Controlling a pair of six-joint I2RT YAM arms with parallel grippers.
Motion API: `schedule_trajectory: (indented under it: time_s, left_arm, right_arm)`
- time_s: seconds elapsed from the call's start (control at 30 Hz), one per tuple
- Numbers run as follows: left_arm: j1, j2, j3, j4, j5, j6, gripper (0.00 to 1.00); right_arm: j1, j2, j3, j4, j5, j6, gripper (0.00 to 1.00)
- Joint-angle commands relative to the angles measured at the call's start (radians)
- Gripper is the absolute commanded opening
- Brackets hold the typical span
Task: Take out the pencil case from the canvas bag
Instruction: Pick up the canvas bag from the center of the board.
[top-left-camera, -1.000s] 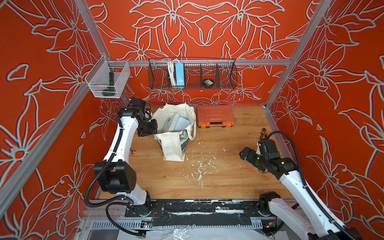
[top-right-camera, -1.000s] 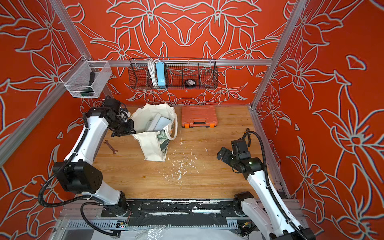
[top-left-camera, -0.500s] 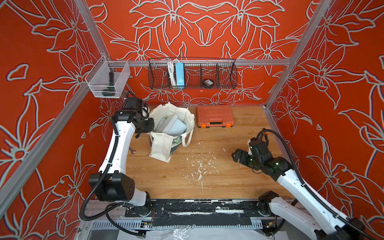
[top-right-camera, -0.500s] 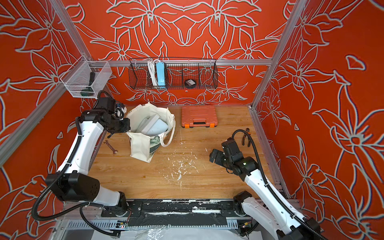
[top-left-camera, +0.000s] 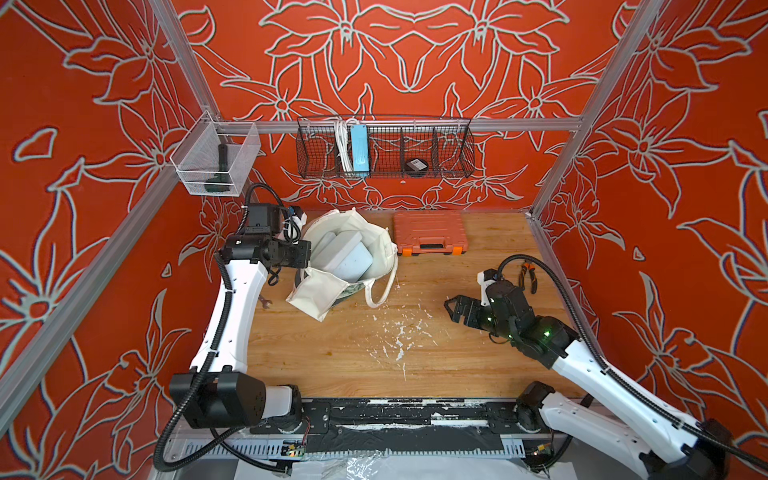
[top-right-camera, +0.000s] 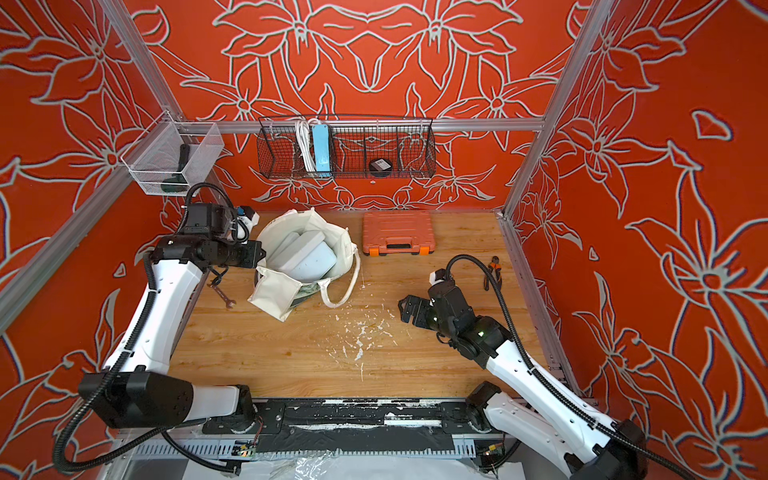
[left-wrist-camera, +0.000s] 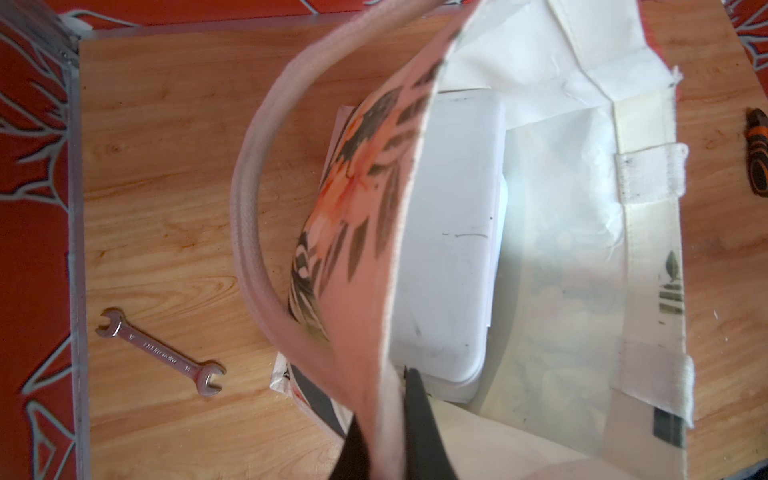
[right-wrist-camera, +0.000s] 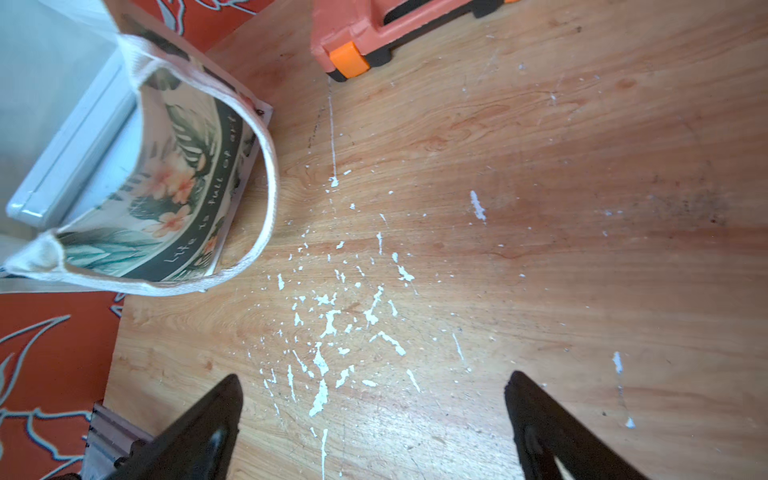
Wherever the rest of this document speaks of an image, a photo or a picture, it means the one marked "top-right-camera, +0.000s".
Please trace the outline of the white canvas tote bag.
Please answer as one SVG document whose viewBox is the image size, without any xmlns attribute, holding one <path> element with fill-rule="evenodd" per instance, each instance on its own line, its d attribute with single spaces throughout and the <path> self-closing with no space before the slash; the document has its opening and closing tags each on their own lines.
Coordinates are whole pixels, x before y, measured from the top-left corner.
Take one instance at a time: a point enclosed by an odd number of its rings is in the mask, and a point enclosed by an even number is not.
<svg viewBox="0 0 768 480">
<path fill-rule="evenodd" d="M 284 321 L 315 294 L 331 309 L 348 301 L 361 259 L 346 228 L 313 209 L 289 210 L 266 224 L 257 240 L 266 255 L 257 263 L 251 305 Z"/>
</svg>

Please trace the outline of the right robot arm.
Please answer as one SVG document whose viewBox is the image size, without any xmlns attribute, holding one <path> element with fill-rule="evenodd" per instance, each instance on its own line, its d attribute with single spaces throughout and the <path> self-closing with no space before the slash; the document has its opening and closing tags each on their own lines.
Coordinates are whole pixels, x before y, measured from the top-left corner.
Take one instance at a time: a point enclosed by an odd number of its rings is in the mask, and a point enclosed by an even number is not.
<svg viewBox="0 0 768 480">
<path fill-rule="evenodd" d="M 497 385 L 482 383 L 467 400 L 488 426 L 512 435 L 570 479 L 643 479 L 649 463 L 682 479 L 692 478 L 689 470 L 650 451 L 638 425 L 599 412 L 534 360 L 490 269 L 469 254 L 449 262 L 460 261 L 483 272 L 499 303 L 502 322 L 475 313 L 456 285 L 451 266 L 431 273 L 427 297 L 408 295 L 398 309 L 403 322 L 433 331 L 441 343 L 525 400 L 520 405 Z"/>
</svg>

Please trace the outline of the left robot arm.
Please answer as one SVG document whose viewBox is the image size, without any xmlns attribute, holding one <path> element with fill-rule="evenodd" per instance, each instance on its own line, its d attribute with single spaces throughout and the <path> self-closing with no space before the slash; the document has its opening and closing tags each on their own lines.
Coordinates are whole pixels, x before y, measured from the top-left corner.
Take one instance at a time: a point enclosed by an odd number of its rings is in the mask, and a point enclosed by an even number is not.
<svg viewBox="0 0 768 480">
<path fill-rule="evenodd" d="M 78 387 L 83 403 L 54 443 L 52 462 L 58 472 L 95 469 L 162 436 L 176 452 L 198 465 L 239 474 L 238 464 L 205 460 L 170 435 L 176 428 L 212 419 L 241 432 L 257 420 L 247 386 L 195 386 L 168 373 L 188 305 L 207 276 L 212 275 L 212 283 L 218 285 L 230 268 L 253 269 L 265 256 L 260 242 L 250 237 L 258 221 L 255 211 L 234 206 L 228 196 L 219 203 L 195 201 L 195 195 L 204 189 L 224 191 L 211 182 L 189 187 L 178 229 L 162 237 L 144 256 L 147 285 L 128 329 L 102 369 L 83 377 Z M 139 429 L 142 433 L 95 458 L 70 459 L 66 454 L 70 441 L 91 413 L 112 429 Z"/>
</svg>

